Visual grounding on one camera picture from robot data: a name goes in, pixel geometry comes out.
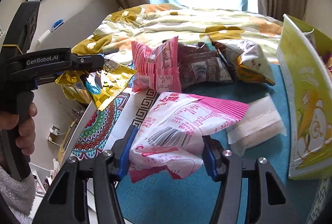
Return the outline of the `person's left hand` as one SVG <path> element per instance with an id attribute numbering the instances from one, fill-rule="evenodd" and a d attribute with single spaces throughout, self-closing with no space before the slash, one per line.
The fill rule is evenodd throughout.
<path id="1" fill-rule="evenodd" d="M 11 130 L 18 125 L 19 136 L 16 139 L 16 145 L 21 149 L 24 155 L 32 155 L 34 152 L 35 124 L 33 117 L 37 115 L 37 107 L 31 103 L 28 109 L 28 119 L 19 123 L 19 115 L 1 112 L 1 131 Z"/>

